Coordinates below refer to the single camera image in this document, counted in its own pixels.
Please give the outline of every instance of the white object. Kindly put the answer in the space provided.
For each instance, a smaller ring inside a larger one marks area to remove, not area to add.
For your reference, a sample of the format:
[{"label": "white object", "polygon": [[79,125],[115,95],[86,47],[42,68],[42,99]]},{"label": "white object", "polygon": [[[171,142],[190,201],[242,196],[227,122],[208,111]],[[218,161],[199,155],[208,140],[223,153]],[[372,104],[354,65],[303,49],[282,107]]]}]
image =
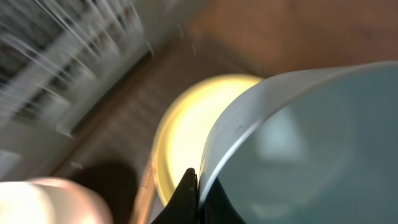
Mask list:
[{"label": "white object", "polygon": [[93,191],[69,180],[39,178],[0,184],[0,223],[112,224]]},{"label": "white object", "polygon": [[398,62],[306,70],[245,91],[208,136],[199,207],[218,177],[246,223],[391,223],[397,73]]}]

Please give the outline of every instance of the black object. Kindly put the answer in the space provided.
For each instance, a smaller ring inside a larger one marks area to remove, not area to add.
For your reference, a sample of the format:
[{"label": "black object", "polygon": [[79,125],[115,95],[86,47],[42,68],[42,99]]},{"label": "black object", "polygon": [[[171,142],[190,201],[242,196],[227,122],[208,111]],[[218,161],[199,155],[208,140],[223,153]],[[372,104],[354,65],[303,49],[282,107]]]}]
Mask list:
[{"label": "black object", "polygon": [[152,224],[194,224],[198,220],[198,180],[193,168],[185,171],[163,211]]},{"label": "black object", "polygon": [[198,212],[198,181],[193,168],[187,169],[170,201],[152,224],[245,224],[229,202],[218,178]]}]

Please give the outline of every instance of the brown floor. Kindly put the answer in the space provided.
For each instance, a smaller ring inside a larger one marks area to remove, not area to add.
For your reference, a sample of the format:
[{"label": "brown floor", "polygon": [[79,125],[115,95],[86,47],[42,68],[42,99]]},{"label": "brown floor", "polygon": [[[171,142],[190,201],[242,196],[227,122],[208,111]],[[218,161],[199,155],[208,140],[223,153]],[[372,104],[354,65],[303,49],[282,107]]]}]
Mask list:
[{"label": "brown floor", "polygon": [[395,0],[209,0],[191,23],[283,73],[398,59]]}]

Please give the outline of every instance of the blurry background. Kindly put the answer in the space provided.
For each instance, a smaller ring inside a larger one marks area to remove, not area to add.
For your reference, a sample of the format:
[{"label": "blurry background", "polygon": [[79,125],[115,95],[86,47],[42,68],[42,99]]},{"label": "blurry background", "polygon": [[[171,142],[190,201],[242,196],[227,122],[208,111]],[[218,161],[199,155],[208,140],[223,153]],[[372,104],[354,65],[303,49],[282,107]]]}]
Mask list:
[{"label": "blurry background", "polygon": [[[139,183],[162,115],[200,80],[398,59],[391,0],[0,5],[2,180],[71,177],[111,160]],[[152,218],[161,209],[155,197]]]}]

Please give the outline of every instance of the wooden surface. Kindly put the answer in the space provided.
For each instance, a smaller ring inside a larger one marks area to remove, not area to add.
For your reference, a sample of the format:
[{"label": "wooden surface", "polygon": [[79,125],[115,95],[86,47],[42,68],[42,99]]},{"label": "wooden surface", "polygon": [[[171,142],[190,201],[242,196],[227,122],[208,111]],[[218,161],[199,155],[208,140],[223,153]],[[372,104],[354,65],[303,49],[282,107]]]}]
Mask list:
[{"label": "wooden surface", "polygon": [[274,73],[398,59],[395,0],[209,0],[190,24]]}]

